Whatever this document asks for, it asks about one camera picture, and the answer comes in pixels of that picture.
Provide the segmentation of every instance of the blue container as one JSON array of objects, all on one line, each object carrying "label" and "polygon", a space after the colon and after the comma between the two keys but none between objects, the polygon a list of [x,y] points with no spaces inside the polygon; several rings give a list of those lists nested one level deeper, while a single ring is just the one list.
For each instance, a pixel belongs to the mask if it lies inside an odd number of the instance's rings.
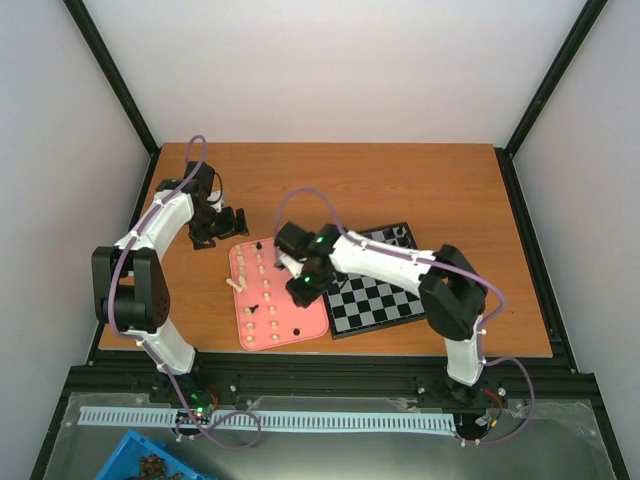
[{"label": "blue container", "polygon": [[137,477],[140,474],[140,457],[148,457],[154,453],[162,458],[167,466],[165,477],[181,473],[185,479],[216,480],[216,477],[200,475],[165,452],[166,446],[165,442],[150,440],[129,430],[96,476],[96,480],[125,480]]}]

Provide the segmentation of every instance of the wooden table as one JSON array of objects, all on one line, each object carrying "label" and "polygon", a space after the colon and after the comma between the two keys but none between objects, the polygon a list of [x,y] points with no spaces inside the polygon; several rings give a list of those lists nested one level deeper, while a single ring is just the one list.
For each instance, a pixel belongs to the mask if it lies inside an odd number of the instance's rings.
[{"label": "wooden table", "polygon": [[[185,144],[165,144],[147,193],[165,178],[181,178]],[[199,155],[199,146],[192,158]],[[529,271],[491,145],[464,144],[211,144],[207,163],[220,173],[228,204],[244,208],[251,235],[194,251],[187,227],[163,259],[171,318],[202,351],[244,351],[238,342],[229,276],[236,243],[273,236],[282,198],[301,186],[325,192],[348,228],[406,221],[418,246],[458,247],[476,271],[501,288],[507,309],[488,326],[490,355],[551,356]],[[312,195],[292,200],[283,221],[318,229],[331,222]],[[497,301],[488,297],[487,311]],[[102,349],[135,348],[105,328]],[[273,352],[442,355],[444,342],[418,320],[352,337],[323,337]]]}]

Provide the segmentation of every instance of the white perforated rail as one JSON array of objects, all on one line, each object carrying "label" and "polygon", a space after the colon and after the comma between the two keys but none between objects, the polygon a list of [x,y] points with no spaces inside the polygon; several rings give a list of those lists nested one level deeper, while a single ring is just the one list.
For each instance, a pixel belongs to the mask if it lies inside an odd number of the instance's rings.
[{"label": "white perforated rail", "polygon": [[[178,409],[81,407],[78,425],[112,427],[175,427]],[[214,412],[216,421],[231,410]],[[439,413],[336,413],[336,412],[268,412],[253,411],[260,417],[266,432],[300,433],[427,433],[451,435],[455,430],[453,415]],[[181,428],[195,428],[185,423]],[[246,415],[236,415],[217,428],[253,430],[255,423]]]}]

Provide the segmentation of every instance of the gray wall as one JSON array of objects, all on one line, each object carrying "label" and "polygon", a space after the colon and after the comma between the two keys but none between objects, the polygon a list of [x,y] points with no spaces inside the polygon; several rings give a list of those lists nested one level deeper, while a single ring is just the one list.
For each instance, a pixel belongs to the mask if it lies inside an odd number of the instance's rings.
[{"label": "gray wall", "polygon": [[609,2],[516,157],[581,370],[640,478],[640,3]]},{"label": "gray wall", "polygon": [[91,252],[147,160],[61,1],[3,2],[0,51],[0,477],[23,479],[96,327]]},{"label": "gray wall", "polygon": [[87,0],[158,141],[504,144],[584,0]]}]

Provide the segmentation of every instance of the black and white checkered board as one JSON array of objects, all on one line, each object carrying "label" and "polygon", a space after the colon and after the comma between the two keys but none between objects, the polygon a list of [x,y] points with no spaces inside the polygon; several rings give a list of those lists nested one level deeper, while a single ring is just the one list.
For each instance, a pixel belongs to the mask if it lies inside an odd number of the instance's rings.
[{"label": "black and white checkered board", "polygon": [[[418,248],[407,223],[360,233],[390,245]],[[333,284],[324,293],[324,303],[333,338],[424,318],[424,309],[418,297],[395,285],[361,275],[336,274]]]}]

